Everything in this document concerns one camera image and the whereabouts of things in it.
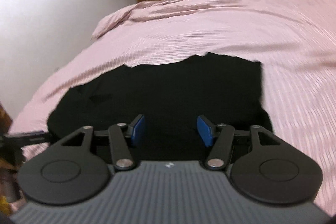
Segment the black cloth garment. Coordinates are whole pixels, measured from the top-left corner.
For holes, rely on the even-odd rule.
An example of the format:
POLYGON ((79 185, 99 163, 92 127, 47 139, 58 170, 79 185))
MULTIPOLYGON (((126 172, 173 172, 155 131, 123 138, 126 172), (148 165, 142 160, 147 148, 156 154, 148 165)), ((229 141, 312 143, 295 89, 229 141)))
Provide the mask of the black cloth garment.
POLYGON ((145 117, 145 131, 132 150, 141 160, 199 160, 208 150, 197 118, 237 130, 271 130, 262 108, 262 65, 207 53, 162 65, 120 66, 71 88, 50 114, 49 132, 63 138, 83 126, 105 130, 145 117))

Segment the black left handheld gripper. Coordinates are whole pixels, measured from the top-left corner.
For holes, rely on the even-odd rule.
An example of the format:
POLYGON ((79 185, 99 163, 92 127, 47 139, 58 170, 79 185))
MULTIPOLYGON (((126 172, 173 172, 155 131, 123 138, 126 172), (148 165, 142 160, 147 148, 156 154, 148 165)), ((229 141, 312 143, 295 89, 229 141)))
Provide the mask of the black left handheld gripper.
POLYGON ((52 137, 48 132, 33 131, 19 134, 1 135, 1 168, 17 170, 25 161, 23 147, 50 143, 52 137))

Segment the pink checked bed cover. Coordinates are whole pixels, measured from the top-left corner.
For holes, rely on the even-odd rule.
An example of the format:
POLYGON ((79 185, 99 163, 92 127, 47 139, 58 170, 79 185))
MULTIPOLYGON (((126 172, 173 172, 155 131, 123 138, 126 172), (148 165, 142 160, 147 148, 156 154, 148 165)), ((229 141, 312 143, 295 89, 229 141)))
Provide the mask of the pink checked bed cover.
POLYGON ((92 39, 38 89, 11 134, 45 130, 69 88, 123 64, 167 64, 207 52, 258 60, 276 134, 321 166, 315 201, 335 213, 335 0, 144 1, 100 20, 92 39))

